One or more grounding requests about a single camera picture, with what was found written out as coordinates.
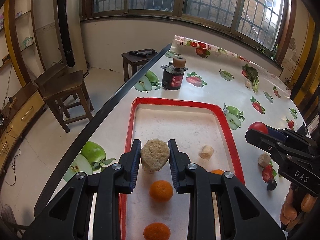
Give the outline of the right hand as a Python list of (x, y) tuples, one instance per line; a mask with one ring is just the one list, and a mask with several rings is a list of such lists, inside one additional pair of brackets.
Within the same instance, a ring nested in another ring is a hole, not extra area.
[[(281, 223), (284, 225), (288, 225), (290, 223), (298, 223), (298, 213), (297, 210), (293, 207), (294, 196), (295, 191), (293, 189), (293, 184), (291, 184), (279, 216)], [(317, 197), (313, 197), (312, 195), (307, 193), (300, 204), (302, 212), (310, 213), (313, 209), (314, 204), (316, 203), (316, 200)]]

